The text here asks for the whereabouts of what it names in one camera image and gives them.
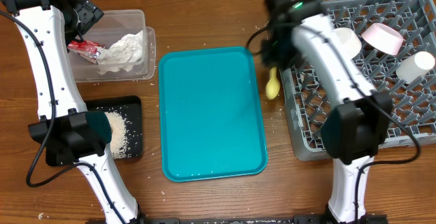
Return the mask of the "pale green bowl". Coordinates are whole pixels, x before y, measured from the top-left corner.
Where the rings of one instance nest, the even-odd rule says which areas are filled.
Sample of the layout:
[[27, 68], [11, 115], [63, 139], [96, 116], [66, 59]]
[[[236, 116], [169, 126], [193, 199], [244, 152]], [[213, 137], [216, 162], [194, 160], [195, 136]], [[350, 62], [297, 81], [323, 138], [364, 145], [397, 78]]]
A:
[[333, 30], [342, 45], [341, 49], [345, 52], [347, 59], [358, 56], [362, 48], [362, 43], [353, 30], [340, 27]]

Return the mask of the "red snack wrapper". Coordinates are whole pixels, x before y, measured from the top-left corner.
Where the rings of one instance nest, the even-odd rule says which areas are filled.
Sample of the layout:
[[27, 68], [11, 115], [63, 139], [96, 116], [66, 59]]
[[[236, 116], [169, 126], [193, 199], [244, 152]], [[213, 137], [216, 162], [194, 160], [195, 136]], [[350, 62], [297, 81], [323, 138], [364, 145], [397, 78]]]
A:
[[82, 42], [72, 41], [67, 48], [87, 61], [98, 64], [97, 58], [101, 55], [101, 50], [104, 49], [104, 46], [96, 42], [84, 40]]

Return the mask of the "white cup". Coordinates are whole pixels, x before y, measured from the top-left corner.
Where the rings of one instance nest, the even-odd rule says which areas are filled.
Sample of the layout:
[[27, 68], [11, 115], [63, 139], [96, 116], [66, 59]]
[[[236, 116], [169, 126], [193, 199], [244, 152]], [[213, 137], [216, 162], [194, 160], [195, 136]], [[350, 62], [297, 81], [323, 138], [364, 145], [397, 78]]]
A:
[[396, 75], [407, 84], [416, 78], [425, 76], [435, 66], [435, 57], [426, 51], [420, 51], [402, 61], [396, 69]]

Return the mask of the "yellow plastic spoon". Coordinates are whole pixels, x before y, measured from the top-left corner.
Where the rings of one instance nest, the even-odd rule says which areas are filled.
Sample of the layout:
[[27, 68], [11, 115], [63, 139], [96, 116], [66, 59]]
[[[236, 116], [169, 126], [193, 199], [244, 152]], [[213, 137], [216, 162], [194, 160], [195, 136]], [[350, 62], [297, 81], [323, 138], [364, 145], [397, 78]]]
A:
[[277, 67], [271, 67], [268, 73], [268, 82], [266, 83], [266, 97], [269, 100], [275, 99], [280, 92], [280, 82], [277, 78]]

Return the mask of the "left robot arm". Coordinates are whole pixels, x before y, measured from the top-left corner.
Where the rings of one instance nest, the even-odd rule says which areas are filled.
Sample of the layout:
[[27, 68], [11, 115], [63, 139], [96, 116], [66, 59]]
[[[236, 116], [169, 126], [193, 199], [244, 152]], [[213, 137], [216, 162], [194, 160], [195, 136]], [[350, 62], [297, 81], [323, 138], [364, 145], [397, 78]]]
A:
[[99, 200], [105, 223], [146, 223], [112, 158], [108, 118], [102, 111], [88, 110], [67, 52], [104, 13], [88, 0], [1, 2], [1, 15], [16, 24], [23, 38], [37, 90], [39, 121], [28, 130], [40, 148], [26, 184], [41, 187], [77, 168]]

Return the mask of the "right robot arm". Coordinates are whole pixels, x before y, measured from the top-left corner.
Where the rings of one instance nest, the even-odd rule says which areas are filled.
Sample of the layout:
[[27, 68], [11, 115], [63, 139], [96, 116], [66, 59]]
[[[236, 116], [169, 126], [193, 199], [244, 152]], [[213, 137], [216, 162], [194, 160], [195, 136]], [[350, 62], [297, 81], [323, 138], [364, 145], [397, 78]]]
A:
[[320, 135], [334, 164], [325, 223], [385, 223], [364, 207], [367, 174], [386, 139], [392, 102], [375, 91], [340, 42], [321, 0], [265, 0], [268, 39], [261, 43], [269, 69], [302, 65], [306, 57], [330, 103]]

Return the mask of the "white napkin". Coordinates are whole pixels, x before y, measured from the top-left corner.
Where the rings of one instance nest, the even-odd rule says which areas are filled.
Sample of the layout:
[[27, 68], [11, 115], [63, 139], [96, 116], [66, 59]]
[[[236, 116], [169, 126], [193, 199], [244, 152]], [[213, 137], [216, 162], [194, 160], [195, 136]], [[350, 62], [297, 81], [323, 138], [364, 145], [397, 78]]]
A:
[[137, 34], [124, 35], [111, 47], [112, 61], [115, 63], [134, 63], [142, 58], [143, 30]]
[[109, 71], [118, 72], [121, 70], [120, 64], [126, 58], [126, 52], [124, 50], [97, 47], [97, 52], [99, 54], [96, 57], [96, 61], [100, 75], [104, 75]]

